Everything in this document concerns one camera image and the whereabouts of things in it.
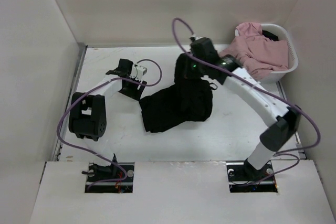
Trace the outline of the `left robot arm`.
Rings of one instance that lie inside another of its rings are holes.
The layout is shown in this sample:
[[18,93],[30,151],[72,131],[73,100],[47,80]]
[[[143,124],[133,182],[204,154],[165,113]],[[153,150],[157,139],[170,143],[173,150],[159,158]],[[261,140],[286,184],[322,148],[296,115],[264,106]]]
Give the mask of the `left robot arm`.
[[146,73],[146,67],[120,59],[118,66],[107,71],[98,83],[107,84],[87,95],[70,110],[69,131],[77,138],[97,142],[107,129],[106,99],[118,92],[138,101],[147,84],[142,80]]

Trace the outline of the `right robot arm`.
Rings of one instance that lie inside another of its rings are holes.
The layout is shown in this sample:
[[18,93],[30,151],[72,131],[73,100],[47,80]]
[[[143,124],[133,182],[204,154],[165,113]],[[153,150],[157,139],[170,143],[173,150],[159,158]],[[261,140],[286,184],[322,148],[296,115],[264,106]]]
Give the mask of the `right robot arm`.
[[191,37],[192,55],[216,68],[198,61],[191,63],[191,71],[199,72],[236,93],[263,120],[267,129],[261,133],[259,143],[244,161],[244,175],[257,179],[263,167],[296,133],[301,115],[282,101],[268,96],[243,65],[232,55],[220,57],[207,37]]

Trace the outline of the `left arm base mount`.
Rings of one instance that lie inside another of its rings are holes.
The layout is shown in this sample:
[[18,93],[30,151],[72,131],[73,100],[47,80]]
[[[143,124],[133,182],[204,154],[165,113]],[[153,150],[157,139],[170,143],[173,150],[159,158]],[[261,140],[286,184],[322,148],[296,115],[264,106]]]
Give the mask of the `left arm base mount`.
[[90,163],[87,170],[82,171],[82,174],[86,175],[85,193],[133,193],[135,163],[119,163],[116,155],[113,156],[112,161],[122,167],[125,173],[113,164],[101,166]]

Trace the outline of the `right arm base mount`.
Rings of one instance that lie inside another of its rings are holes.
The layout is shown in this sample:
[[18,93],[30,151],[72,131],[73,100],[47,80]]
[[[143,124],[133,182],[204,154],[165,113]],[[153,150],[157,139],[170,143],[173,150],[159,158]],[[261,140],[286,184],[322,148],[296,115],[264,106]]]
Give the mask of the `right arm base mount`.
[[261,170],[249,171],[244,162],[227,162],[227,177],[231,193],[277,193],[274,170],[269,161]]

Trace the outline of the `black trousers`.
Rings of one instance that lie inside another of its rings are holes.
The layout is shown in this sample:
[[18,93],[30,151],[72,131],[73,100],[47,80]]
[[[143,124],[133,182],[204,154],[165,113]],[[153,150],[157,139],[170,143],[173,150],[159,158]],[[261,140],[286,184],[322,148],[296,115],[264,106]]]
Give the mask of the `black trousers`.
[[140,99],[146,132],[161,133],[184,122],[204,122],[210,117],[215,89],[206,80],[185,77],[188,60],[186,54],[177,58],[172,86]]

